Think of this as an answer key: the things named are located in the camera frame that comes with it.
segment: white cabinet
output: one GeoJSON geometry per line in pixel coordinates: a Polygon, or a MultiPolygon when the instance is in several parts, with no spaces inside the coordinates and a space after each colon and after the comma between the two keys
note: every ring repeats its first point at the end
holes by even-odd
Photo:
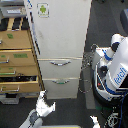
{"type": "Polygon", "coordinates": [[[48,98],[76,98],[91,0],[24,0],[24,3],[48,98]],[[75,82],[63,88],[46,81],[65,78],[75,78],[75,82]]]}

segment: label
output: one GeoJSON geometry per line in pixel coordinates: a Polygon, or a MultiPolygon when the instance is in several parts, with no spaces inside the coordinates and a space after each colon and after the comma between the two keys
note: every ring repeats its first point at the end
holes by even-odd
{"type": "Polygon", "coordinates": [[[49,5],[47,3],[37,4],[39,17],[49,17],[49,5]]]}
{"type": "Polygon", "coordinates": [[[20,9],[15,9],[15,10],[7,10],[9,14],[20,14],[20,9]]]}
{"type": "Polygon", "coordinates": [[[127,76],[127,72],[128,71],[122,65],[118,67],[113,77],[113,81],[117,85],[117,87],[120,87],[125,77],[127,76]]]}
{"type": "Polygon", "coordinates": [[[13,69],[13,68],[8,68],[9,70],[13,69]]]}
{"type": "Polygon", "coordinates": [[[23,53],[23,54],[13,54],[14,58],[28,58],[27,54],[23,53]]]}
{"type": "Polygon", "coordinates": [[[12,34],[7,34],[9,39],[13,39],[13,35],[12,34]]]}
{"type": "Polygon", "coordinates": [[[1,55],[1,58],[6,58],[6,56],[5,55],[1,55]]]}

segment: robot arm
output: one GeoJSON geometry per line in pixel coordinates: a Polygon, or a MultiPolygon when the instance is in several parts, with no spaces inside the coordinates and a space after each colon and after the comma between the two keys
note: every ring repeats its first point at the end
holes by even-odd
{"type": "Polygon", "coordinates": [[[91,117],[91,119],[92,119],[92,121],[94,123],[93,128],[100,128],[100,125],[99,125],[97,117],[95,117],[95,116],[90,116],[90,117],[91,117]]]}
{"type": "Polygon", "coordinates": [[[36,104],[36,110],[33,109],[29,113],[27,119],[20,126],[20,128],[38,128],[39,126],[42,126],[42,123],[43,123],[41,117],[46,117],[52,111],[55,111],[55,102],[51,107],[49,107],[44,101],[45,93],[46,91],[40,92],[40,95],[38,97],[37,104],[36,104]]]}
{"type": "Polygon", "coordinates": [[[118,48],[118,45],[124,39],[120,34],[114,34],[111,39],[111,47],[107,50],[103,50],[104,56],[100,59],[101,70],[106,70],[111,65],[112,58],[118,48]]]}

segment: wooden drawer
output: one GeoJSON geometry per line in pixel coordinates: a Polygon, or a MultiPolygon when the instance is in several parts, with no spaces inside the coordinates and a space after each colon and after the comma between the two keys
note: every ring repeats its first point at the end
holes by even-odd
{"type": "Polygon", "coordinates": [[[42,78],[80,77],[82,59],[38,61],[42,78]]]}
{"type": "Polygon", "coordinates": [[[35,76],[38,75],[37,67],[34,66],[19,66],[19,67],[0,67],[0,77],[13,77],[13,76],[35,76]]]}
{"type": "Polygon", "coordinates": [[[77,98],[79,79],[43,79],[48,99],[77,98]]]}
{"type": "Polygon", "coordinates": [[[0,83],[0,93],[27,93],[39,91],[40,87],[38,78],[36,81],[0,83]]]}
{"type": "Polygon", "coordinates": [[[31,48],[26,30],[0,32],[0,41],[0,49],[31,48]]]}
{"type": "Polygon", "coordinates": [[[31,49],[0,50],[0,66],[35,65],[31,49]]]}

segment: white panel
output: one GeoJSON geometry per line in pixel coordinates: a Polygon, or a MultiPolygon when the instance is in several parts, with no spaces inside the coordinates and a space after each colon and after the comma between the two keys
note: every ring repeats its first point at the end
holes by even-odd
{"type": "Polygon", "coordinates": [[[32,0],[38,58],[78,57],[83,55],[91,0],[32,0]],[[38,3],[47,3],[49,17],[38,15],[38,3]]]}
{"type": "Polygon", "coordinates": [[[42,78],[80,77],[82,59],[38,61],[42,78]]]}
{"type": "Polygon", "coordinates": [[[43,80],[48,99],[77,98],[79,79],[69,79],[65,84],[52,81],[54,80],[43,80]]]}

